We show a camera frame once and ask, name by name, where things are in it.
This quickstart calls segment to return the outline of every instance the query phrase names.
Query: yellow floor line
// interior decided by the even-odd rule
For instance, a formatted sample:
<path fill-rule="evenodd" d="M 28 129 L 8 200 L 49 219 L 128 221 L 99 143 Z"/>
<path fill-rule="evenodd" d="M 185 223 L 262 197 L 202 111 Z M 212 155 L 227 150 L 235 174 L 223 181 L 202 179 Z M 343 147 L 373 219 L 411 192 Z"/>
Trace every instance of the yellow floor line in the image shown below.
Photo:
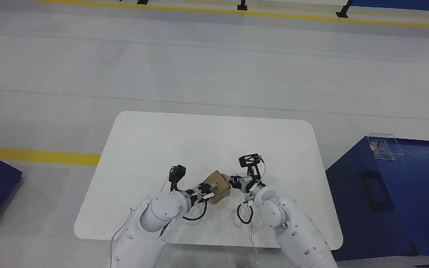
<path fill-rule="evenodd" d="M 220 2 L 220 1 L 198 1 L 198 0 L 185 0 L 185 3 L 194 3 L 194 4 L 207 4 L 207 5 L 234 5 L 237 3 L 229 2 Z M 259 5 L 259 4 L 247 4 L 249 7 L 266 7 L 273 9 L 290 9 L 290 10 L 303 10 L 303 11 L 317 11 L 317 12 L 329 12 L 335 13 L 340 11 L 338 9 L 319 9 L 312 7 L 284 7 L 280 5 Z M 407 14 L 407 13 L 385 13 L 385 12 L 371 12 L 371 11 L 348 11 L 348 14 L 363 14 L 363 15 L 380 15 L 380 16 L 394 16 L 394 17 L 425 17 L 429 18 L 429 15 L 416 15 L 416 14 Z"/>
<path fill-rule="evenodd" d="M 359 19 L 359 18 L 348 18 L 343 19 L 336 17 L 335 14 L 332 16 L 318 16 L 318 15 L 301 15 L 301 14 L 290 14 L 290 13 L 276 13 L 276 12 L 265 12 L 265 11 L 239 11 L 239 10 L 228 10 L 228 9 L 211 9 L 203 7 L 177 7 L 177 6 L 165 6 L 165 5 L 138 5 L 134 3 L 119 3 L 119 2 L 98 2 L 98 1 L 85 1 L 85 0 L 38 0 L 39 2 L 49 3 L 66 3 L 75 5 L 94 5 L 104 7 L 125 7 L 125 8 L 140 8 L 140 9 L 157 9 L 157 10 L 170 10 L 170 11 L 189 11 L 189 12 L 204 12 L 204 13 L 224 13 L 224 14 L 240 14 L 240 15 L 255 15 L 264 17 L 285 17 L 292 19 L 310 19 L 316 21 L 338 21 L 347 23 L 371 23 L 371 24 L 385 24 L 385 25 L 399 25 L 399 26 L 416 26 L 416 27 L 429 27 L 429 22 L 422 21 L 391 21 L 391 20 L 380 20 L 380 19 Z"/>
<path fill-rule="evenodd" d="M 100 155 L 69 151 L 42 151 L 16 148 L 0 148 L 1 160 L 67 163 L 71 165 L 97 165 Z"/>

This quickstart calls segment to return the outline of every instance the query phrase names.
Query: small brown box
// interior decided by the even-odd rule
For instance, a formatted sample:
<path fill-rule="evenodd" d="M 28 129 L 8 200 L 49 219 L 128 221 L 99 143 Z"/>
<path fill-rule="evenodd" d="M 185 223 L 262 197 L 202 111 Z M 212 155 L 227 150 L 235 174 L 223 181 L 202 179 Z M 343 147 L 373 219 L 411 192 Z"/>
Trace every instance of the small brown box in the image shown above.
<path fill-rule="evenodd" d="M 211 197 L 208 202 L 212 205 L 221 201 L 224 197 L 229 195 L 231 191 L 231 186 L 229 183 L 222 177 L 222 174 L 219 171 L 213 172 L 207 179 L 204 181 L 205 183 L 217 183 L 217 187 L 213 190 L 214 196 Z"/>

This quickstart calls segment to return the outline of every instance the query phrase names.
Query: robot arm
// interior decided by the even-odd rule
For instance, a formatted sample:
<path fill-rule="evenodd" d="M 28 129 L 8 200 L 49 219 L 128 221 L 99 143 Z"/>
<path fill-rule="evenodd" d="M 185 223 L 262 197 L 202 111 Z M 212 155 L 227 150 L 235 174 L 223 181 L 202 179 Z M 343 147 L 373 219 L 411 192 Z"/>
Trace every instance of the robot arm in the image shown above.
<path fill-rule="evenodd" d="M 323 234 L 293 198 L 278 196 L 269 187 L 251 195 L 262 220 L 273 228 L 280 248 L 295 267 L 338 267 Z"/>
<path fill-rule="evenodd" d="M 338 268 L 323 234 L 298 203 L 262 183 L 257 169 L 263 162 L 261 156 L 245 155 L 239 161 L 247 168 L 247 176 L 223 174 L 224 179 L 253 199 L 261 219 L 273 228 L 275 239 L 292 264 L 297 268 Z"/>
<path fill-rule="evenodd" d="M 112 246 L 109 268 L 152 268 L 160 258 L 172 230 L 197 203 L 212 196 L 217 184 L 199 184 L 186 191 L 177 189 L 177 182 L 184 176 L 170 171 L 172 192 L 159 192 L 153 198 L 145 197 L 133 214 L 127 219 L 115 244 Z M 161 231 L 153 238 L 151 233 Z"/>

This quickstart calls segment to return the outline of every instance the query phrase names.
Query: transparent acrylic box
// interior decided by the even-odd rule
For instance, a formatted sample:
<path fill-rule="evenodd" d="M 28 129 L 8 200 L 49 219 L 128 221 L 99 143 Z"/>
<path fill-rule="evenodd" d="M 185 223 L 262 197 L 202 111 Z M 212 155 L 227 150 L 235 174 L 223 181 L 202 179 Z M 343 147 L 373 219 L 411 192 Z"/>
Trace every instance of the transparent acrylic box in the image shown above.
<path fill-rule="evenodd" d="M 375 159 L 396 160 L 404 155 L 393 134 L 370 133 L 368 143 Z"/>

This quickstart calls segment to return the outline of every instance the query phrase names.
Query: handle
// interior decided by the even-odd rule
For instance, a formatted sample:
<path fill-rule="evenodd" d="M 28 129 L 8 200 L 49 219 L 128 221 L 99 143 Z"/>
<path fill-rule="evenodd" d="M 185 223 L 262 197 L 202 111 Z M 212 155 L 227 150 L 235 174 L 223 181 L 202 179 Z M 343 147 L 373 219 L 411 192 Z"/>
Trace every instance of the handle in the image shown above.
<path fill-rule="evenodd" d="M 371 190 L 369 189 L 369 184 L 367 182 L 368 179 L 373 179 L 377 177 L 378 173 L 371 172 L 371 171 L 364 171 L 359 173 L 359 177 L 361 179 L 361 182 L 363 184 L 363 190 L 365 193 L 365 199 L 369 205 L 374 210 L 382 211 L 386 210 L 386 207 L 383 203 L 375 201 L 374 197 L 371 194 Z"/>

